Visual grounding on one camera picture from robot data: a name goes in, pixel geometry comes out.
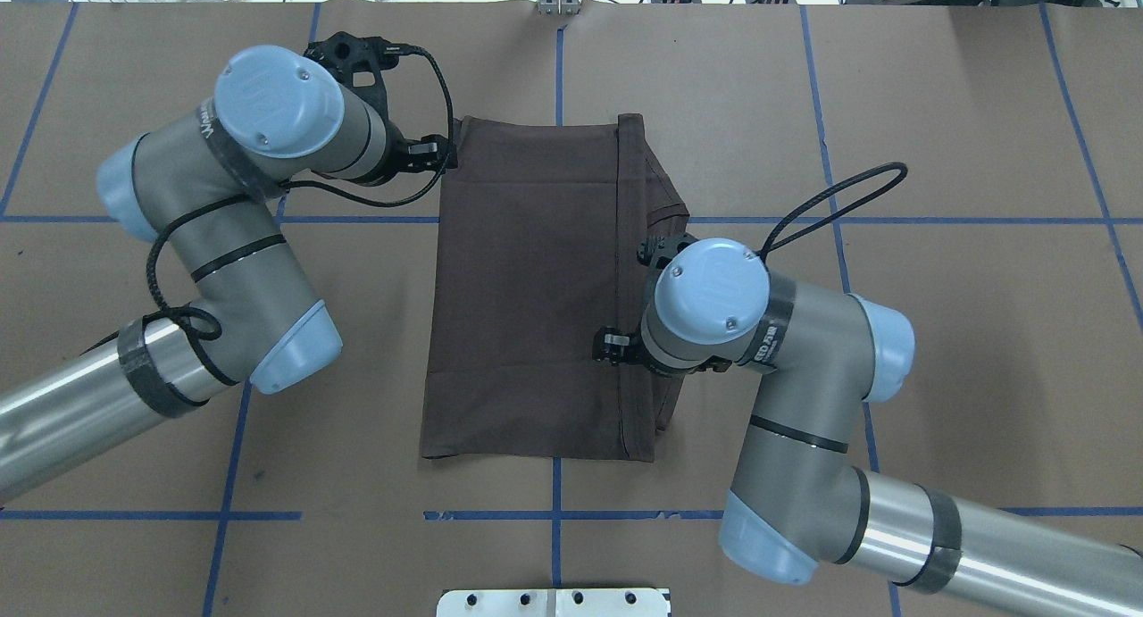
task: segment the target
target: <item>folded cloth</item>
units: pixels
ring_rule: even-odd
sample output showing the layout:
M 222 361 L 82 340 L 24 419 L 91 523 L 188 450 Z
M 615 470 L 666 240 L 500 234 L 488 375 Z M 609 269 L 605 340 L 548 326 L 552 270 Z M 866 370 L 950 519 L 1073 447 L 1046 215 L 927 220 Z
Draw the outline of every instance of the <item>folded cloth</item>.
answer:
M 689 218 L 642 117 L 466 117 L 457 160 L 440 193 L 421 456 L 652 462 L 681 380 L 591 356 L 599 328 L 639 324 L 639 243 Z

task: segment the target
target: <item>robotic arm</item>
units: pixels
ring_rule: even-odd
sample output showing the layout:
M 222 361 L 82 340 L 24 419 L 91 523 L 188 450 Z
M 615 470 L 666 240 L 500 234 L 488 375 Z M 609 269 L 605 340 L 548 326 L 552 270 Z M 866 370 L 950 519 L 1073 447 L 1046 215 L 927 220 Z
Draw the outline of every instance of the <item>robotic arm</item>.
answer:
M 909 321 L 855 295 L 769 270 L 730 239 L 650 239 L 647 307 L 596 355 L 663 376 L 732 363 L 764 374 L 719 544 L 735 563 L 806 584 L 818 561 L 1018 615 L 1143 615 L 1143 553 L 850 467 L 862 401 L 885 402 L 912 364 Z
M 440 78 L 427 53 L 338 32 L 305 55 L 240 51 L 213 99 L 103 163 L 104 207 L 154 243 L 147 278 L 160 311 L 0 394 L 0 506 L 238 382 L 273 394 L 337 358 L 326 304 L 264 203 L 303 169 L 363 186 L 435 170 L 424 194 L 451 153 L 451 104 L 440 79 L 449 136 L 405 141 L 389 121 L 381 72 L 421 55 Z M 373 72 L 374 83 L 352 88 L 354 72 Z M 201 293 L 185 307 L 169 307 L 154 280 L 168 240 Z

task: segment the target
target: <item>horizontal blue line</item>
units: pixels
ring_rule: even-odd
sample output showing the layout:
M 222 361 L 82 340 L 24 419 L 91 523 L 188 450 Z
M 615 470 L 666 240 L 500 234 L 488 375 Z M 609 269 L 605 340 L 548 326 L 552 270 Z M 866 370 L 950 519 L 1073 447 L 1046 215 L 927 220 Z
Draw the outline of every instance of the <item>horizontal blue line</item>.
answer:
M 302 512 L 227 512 L 229 521 L 301 521 Z M 0 521 L 217 521 L 217 511 L 5 510 Z
M 1143 516 L 1143 506 L 1005 507 L 1021 516 Z
M 690 223 L 695 225 L 773 225 L 778 223 L 775 215 L 695 215 Z M 114 223 L 106 215 L 3 215 L 0 223 Z M 282 223 L 295 225 L 435 225 L 440 223 L 437 215 L 283 215 Z M 794 223 L 808 225 L 817 218 L 801 217 Z M 898 217 L 898 218 L 862 218 L 846 217 L 838 219 L 844 225 L 1049 225 L 1049 226 L 1090 226 L 1090 225 L 1143 225 L 1143 218 L 938 218 L 938 217 Z
M 640 521 L 653 519 L 719 520 L 721 510 L 457 510 L 425 512 L 425 521 Z

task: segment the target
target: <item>round blue cap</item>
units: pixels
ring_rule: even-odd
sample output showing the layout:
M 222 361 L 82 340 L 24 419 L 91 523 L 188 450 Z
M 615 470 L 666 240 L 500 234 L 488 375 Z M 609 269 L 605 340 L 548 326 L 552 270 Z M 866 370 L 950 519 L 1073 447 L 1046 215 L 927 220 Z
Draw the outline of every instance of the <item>round blue cap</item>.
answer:
M 277 45 L 238 53 L 215 83 L 218 120 L 266 158 L 302 158 L 342 128 L 342 87 L 321 65 Z
M 885 402 L 895 396 L 904 385 L 913 366 L 917 337 L 913 324 L 896 308 L 882 307 L 850 293 L 865 308 L 865 319 L 873 335 L 873 385 L 870 386 L 869 402 Z
M 754 329 L 770 298 L 770 275 L 744 243 L 702 239 L 663 270 L 655 308 L 687 343 L 721 345 Z
M 318 301 L 299 316 L 250 374 L 250 384 L 263 394 L 277 394 L 287 386 L 313 376 L 342 353 L 342 337 Z
M 154 242 L 159 233 L 147 222 L 146 215 L 143 215 L 138 197 L 135 195 L 135 149 L 143 137 L 146 136 L 135 137 L 135 141 L 119 149 L 99 165 L 95 174 L 95 190 L 107 215 L 111 215 L 111 218 L 115 219 L 127 233 L 142 239 L 143 242 Z
M 798 550 L 733 491 L 726 496 L 718 545 L 730 561 L 780 584 L 808 584 L 817 569 L 814 558 Z

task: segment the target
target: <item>blue cap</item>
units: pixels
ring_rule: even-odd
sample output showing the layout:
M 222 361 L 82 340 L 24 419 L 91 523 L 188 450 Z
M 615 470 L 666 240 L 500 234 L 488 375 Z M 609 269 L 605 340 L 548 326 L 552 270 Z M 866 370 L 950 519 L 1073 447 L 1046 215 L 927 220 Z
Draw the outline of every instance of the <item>blue cap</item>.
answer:
M 321 65 L 277 45 L 238 53 L 215 85 L 218 120 L 266 158 L 302 158 L 342 128 L 342 87 Z
M 730 561 L 780 584 L 808 584 L 817 569 L 812 556 L 798 550 L 733 491 L 726 496 L 718 545 Z
M 721 345 L 762 320 L 770 275 L 744 243 L 702 239 L 658 275 L 655 311 L 668 331 L 695 345 Z
M 342 353 L 342 337 L 326 311 L 326 301 L 295 321 L 250 374 L 250 384 L 263 394 L 277 394 L 313 376 Z
M 850 293 L 850 296 L 865 308 L 865 319 L 869 320 L 869 329 L 873 335 L 873 385 L 865 400 L 888 401 L 901 391 L 913 366 L 913 353 L 917 350 L 913 324 L 896 308 L 870 303 L 856 293 Z
M 115 219 L 127 233 L 142 239 L 143 242 L 154 242 L 159 233 L 146 222 L 146 215 L 143 215 L 138 197 L 135 195 L 135 149 L 143 137 L 146 137 L 145 134 L 135 137 L 135 141 L 119 149 L 99 165 L 95 174 L 95 190 L 107 215 L 111 215 L 111 218 Z

